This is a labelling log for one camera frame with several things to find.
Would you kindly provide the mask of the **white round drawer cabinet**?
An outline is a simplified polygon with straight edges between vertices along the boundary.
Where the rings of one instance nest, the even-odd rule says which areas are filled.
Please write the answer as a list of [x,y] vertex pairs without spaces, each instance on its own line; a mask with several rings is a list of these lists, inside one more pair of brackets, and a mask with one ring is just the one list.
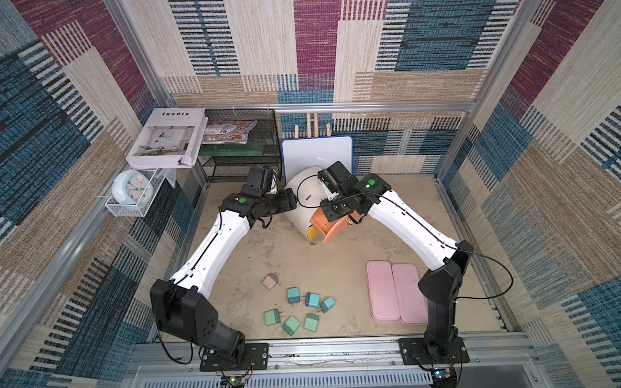
[[294,226],[306,236],[306,229],[315,211],[321,209],[320,202],[327,198],[318,178],[319,167],[309,167],[294,176],[286,188],[293,189],[297,199],[297,209],[285,213]]

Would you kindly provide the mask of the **pink tray right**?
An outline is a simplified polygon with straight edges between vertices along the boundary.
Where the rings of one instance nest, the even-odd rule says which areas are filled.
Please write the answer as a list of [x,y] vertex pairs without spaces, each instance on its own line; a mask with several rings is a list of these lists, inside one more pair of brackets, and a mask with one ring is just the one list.
[[393,264],[391,266],[399,314],[404,325],[426,325],[428,323],[427,302],[420,292],[420,280],[414,264]]

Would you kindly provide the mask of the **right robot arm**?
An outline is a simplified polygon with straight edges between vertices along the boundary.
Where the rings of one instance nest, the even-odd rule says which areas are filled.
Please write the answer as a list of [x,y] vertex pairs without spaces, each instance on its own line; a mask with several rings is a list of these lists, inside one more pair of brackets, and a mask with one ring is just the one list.
[[428,267],[418,287],[428,300],[424,345],[428,359],[440,362],[462,354],[455,324],[456,299],[472,258],[472,244],[456,242],[412,210],[384,179],[376,174],[356,178],[340,162],[318,172],[328,191],[320,207],[328,221],[360,215],[381,222],[422,258]]

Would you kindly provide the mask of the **blue framed whiteboard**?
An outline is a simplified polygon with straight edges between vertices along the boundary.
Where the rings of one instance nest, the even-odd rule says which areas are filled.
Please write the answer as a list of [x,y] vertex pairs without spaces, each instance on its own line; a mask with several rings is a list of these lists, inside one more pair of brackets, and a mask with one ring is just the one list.
[[327,168],[341,162],[353,168],[354,141],[349,136],[287,139],[281,144],[283,172],[287,183],[309,167]]

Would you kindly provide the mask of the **pink tray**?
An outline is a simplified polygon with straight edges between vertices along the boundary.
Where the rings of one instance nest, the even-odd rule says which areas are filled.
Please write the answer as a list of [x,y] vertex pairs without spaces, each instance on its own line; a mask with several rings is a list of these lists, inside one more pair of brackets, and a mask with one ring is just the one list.
[[428,323],[427,302],[420,292],[420,280],[414,264],[393,264],[391,266],[399,314],[404,325],[426,325]]
[[400,319],[392,266],[387,261],[366,263],[371,313],[375,321],[394,323]]

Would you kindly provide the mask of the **white magazine book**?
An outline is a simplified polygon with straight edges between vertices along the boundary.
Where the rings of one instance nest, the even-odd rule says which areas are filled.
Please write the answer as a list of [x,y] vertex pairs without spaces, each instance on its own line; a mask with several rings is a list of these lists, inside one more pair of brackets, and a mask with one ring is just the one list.
[[204,108],[155,108],[126,156],[135,170],[195,165],[208,122]]

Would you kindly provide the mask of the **colourful snack bag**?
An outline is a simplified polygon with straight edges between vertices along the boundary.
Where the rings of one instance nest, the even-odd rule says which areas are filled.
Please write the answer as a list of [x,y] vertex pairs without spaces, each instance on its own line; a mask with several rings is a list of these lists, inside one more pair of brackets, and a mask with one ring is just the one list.
[[202,144],[245,145],[257,121],[209,121],[205,126]]

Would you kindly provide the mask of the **pink plug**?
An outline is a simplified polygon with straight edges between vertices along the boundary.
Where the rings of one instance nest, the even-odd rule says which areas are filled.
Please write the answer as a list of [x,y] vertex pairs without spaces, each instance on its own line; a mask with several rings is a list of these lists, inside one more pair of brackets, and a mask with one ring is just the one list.
[[268,274],[266,278],[262,281],[263,286],[268,290],[274,289],[278,285],[278,283],[278,277],[273,273]]

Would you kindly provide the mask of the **white alarm clock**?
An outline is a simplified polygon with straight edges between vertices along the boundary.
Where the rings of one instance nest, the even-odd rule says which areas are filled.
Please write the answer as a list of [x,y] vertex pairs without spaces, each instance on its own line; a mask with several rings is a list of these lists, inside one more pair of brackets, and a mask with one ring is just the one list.
[[123,171],[113,181],[112,195],[121,205],[144,206],[154,194],[155,189],[150,178],[136,170]]

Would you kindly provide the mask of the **orange drawer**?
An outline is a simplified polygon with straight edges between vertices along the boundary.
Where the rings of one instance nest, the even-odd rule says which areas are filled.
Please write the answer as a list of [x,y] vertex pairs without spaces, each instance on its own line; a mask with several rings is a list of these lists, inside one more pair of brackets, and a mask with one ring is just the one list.
[[312,243],[328,244],[339,234],[343,233],[349,226],[352,226],[354,224],[354,220],[360,220],[360,216],[357,212],[354,213],[352,218],[345,216],[343,218],[339,218],[337,221],[328,221],[323,213],[323,210],[316,210],[314,215],[310,218],[309,226],[316,226],[323,236]]

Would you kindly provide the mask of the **teal blue plug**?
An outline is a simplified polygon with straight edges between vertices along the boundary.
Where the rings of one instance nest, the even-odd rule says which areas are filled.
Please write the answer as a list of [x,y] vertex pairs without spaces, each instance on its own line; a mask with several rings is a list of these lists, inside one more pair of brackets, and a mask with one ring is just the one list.
[[311,308],[320,307],[320,295],[315,293],[307,293],[305,296],[305,306]]
[[336,301],[333,297],[328,297],[320,302],[320,311],[327,313],[336,305]]
[[286,290],[287,302],[289,304],[297,304],[301,301],[301,294],[298,287],[288,288]]

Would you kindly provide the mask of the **pink tray left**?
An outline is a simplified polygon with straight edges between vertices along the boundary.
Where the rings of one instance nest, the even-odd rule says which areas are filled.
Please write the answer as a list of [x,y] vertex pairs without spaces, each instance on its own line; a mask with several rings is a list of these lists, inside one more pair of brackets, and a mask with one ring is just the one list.
[[371,313],[375,321],[394,323],[400,319],[392,266],[387,261],[366,263]]

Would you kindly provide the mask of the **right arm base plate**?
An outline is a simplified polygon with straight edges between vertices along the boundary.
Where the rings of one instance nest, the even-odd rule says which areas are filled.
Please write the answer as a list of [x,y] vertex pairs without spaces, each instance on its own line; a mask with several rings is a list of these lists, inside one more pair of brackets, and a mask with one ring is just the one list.
[[398,344],[404,365],[467,364],[471,360],[461,337],[453,339],[447,347],[428,342],[424,337],[401,338]]

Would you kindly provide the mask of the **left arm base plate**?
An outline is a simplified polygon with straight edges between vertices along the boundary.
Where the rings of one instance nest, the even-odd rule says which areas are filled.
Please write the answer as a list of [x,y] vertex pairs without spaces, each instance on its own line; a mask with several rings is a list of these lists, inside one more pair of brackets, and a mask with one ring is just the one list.
[[201,372],[229,372],[266,370],[268,367],[269,343],[245,343],[228,354],[211,348],[199,352]]

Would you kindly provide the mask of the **green plug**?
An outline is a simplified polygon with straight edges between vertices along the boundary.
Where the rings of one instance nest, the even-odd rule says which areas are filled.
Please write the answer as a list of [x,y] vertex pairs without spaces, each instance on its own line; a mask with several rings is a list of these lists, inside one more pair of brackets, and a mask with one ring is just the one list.
[[293,336],[296,331],[301,327],[300,321],[291,315],[283,324],[282,328],[289,336]]
[[268,327],[281,323],[281,312],[278,309],[272,309],[264,313],[265,325]]
[[303,328],[307,331],[317,332],[319,326],[320,317],[318,315],[314,315],[308,313]]

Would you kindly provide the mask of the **yellow drawer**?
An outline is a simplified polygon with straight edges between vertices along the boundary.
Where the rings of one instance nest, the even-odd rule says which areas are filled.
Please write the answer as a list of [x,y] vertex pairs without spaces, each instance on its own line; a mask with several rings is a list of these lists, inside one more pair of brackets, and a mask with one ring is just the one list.
[[319,239],[323,235],[320,232],[320,230],[317,229],[316,226],[310,225],[306,229],[306,236],[307,236],[307,240],[313,243],[315,240]]

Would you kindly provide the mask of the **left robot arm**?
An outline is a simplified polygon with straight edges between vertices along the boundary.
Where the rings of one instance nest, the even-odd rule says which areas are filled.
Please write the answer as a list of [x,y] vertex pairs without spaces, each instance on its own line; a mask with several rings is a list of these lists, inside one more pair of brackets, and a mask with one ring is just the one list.
[[271,217],[297,208],[292,189],[252,197],[245,192],[225,198],[207,236],[188,261],[168,281],[150,289],[158,334],[169,334],[212,350],[220,359],[238,365],[245,358],[245,335],[219,321],[209,302],[218,274],[256,221],[267,228]]

